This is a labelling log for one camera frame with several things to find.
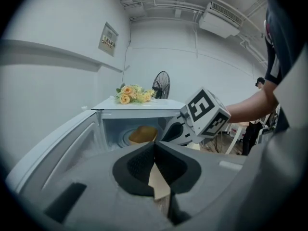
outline air conditioner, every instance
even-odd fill
[[[215,33],[223,38],[237,35],[243,20],[223,6],[210,2],[199,20],[201,29]]]

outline electric fan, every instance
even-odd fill
[[[170,91],[170,78],[167,72],[162,71],[156,76],[152,89],[156,91],[155,98],[168,98]]]

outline white wall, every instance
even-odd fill
[[[198,31],[198,58],[192,25],[146,21],[131,26],[132,41],[124,73],[126,84],[150,88],[160,71],[170,76],[170,99],[184,102],[201,86],[225,104],[240,102],[257,91],[265,69],[233,39]]]
[[[114,57],[98,49],[106,21],[119,34]],[[12,168],[83,105],[90,109],[115,93],[129,20],[118,0],[26,0],[4,38],[26,41],[13,42],[0,62],[0,153]]]

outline person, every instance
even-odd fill
[[[259,77],[256,82],[256,87],[262,90],[264,86],[264,78]],[[251,148],[255,145],[258,138],[259,131],[263,128],[262,119],[249,122],[249,126],[246,128],[246,133],[243,138],[243,150],[242,155],[248,156]]]
[[[305,43],[303,26],[298,18],[283,8],[287,0],[268,0],[264,23],[265,42],[268,51],[268,68],[263,88],[241,103],[226,108],[231,114],[230,123],[247,122],[270,114],[278,105],[273,91],[288,74]],[[289,127],[283,109],[280,110],[275,133]]]

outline flower bouquet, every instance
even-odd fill
[[[151,98],[156,95],[156,91],[153,89],[144,90],[139,85],[126,86],[124,83],[116,91],[115,101],[121,104],[146,103],[151,101]]]

